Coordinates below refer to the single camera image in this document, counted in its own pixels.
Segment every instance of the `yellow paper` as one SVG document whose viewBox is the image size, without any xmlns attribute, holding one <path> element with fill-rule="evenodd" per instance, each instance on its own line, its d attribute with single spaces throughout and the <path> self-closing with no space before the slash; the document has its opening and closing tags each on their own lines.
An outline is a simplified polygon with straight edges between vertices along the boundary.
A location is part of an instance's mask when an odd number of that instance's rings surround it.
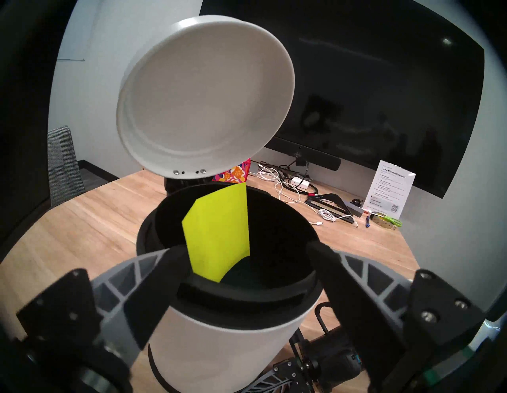
<svg viewBox="0 0 507 393">
<path fill-rule="evenodd" d="M 197 199 L 182 225 L 194 273 L 219 282 L 250 255 L 246 183 Z"/>
</svg>

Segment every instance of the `trash can lid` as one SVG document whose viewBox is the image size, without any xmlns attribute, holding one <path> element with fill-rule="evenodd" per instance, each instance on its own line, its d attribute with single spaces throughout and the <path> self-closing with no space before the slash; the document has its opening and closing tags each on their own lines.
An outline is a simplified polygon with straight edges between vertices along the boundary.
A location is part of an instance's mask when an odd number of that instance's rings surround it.
<svg viewBox="0 0 507 393">
<path fill-rule="evenodd" d="M 294 68 L 270 32 L 206 15 L 162 26 L 122 79 L 120 139 L 146 169 L 212 176 L 258 152 L 291 106 Z"/>
</svg>

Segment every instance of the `gray chair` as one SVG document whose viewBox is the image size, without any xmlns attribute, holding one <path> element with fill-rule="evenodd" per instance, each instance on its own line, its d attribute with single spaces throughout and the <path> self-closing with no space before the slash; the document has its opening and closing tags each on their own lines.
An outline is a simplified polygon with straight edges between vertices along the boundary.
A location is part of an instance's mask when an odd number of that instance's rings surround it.
<svg viewBox="0 0 507 393">
<path fill-rule="evenodd" d="M 67 126 L 48 131 L 48 172 L 51 208 L 85 192 Z"/>
</svg>

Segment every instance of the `white wall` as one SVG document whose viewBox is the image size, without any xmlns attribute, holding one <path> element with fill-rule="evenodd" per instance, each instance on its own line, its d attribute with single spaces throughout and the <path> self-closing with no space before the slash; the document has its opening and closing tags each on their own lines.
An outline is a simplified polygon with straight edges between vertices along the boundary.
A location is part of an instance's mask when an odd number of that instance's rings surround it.
<svg viewBox="0 0 507 393">
<path fill-rule="evenodd" d="M 507 73 L 461 6 L 445 0 L 418 2 L 484 48 L 484 86 L 472 137 L 449 190 L 440 199 L 413 188 L 401 216 L 402 233 L 421 267 L 441 275 L 486 309 L 507 281 Z M 290 162 L 290 157 L 266 148 L 254 159 Z M 375 171 L 342 160 L 336 172 L 311 165 L 309 173 L 365 197 Z"/>
<path fill-rule="evenodd" d="M 56 63 L 49 129 L 68 125 L 78 160 L 116 176 L 140 170 L 116 131 L 120 81 L 133 55 L 161 24 L 199 15 L 202 0 L 103 0 L 85 61 Z"/>
</svg>

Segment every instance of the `wooden table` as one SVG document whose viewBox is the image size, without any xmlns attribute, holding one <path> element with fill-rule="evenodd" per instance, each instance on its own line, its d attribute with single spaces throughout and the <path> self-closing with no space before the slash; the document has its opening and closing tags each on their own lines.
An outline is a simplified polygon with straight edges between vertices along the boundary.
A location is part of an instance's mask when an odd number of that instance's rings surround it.
<svg viewBox="0 0 507 393">
<path fill-rule="evenodd" d="M 277 195 L 273 183 L 249 176 L 248 184 Z M 344 200 L 355 197 L 322 184 L 318 184 L 318 188 L 320 193 L 338 193 Z M 143 170 L 47 212 L 24 234 L 0 265 L 0 320 L 8 333 L 18 338 L 25 336 L 16 312 L 68 271 L 84 267 L 93 279 L 134 257 L 139 227 L 164 197 L 163 179 Z M 309 207 L 300 203 L 292 206 L 310 221 L 322 221 Z M 364 217 L 356 220 L 358 228 L 338 220 L 325 222 L 315 230 L 322 242 L 335 249 L 377 260 L 412 278 L 419 267 L 402 234 L 373 223 L 366 228 Z M 323 293 L 320 301 L 326 300 Z M 322 309 L 321 314 L 329 329 L 338 325 L 330 309 Z M 303 321 L 301 331 L 309 340 L 322 334 L 313 313 Z M 273 361 L 291 355 L 287 344 Z M 151 372 L 146 348 L 132 367 L 131 383 L 135 392 L 165 392 Z M 363 392 L 368 383 L 366 373 L 361 373 L 333 392 Z"/>
</svg>

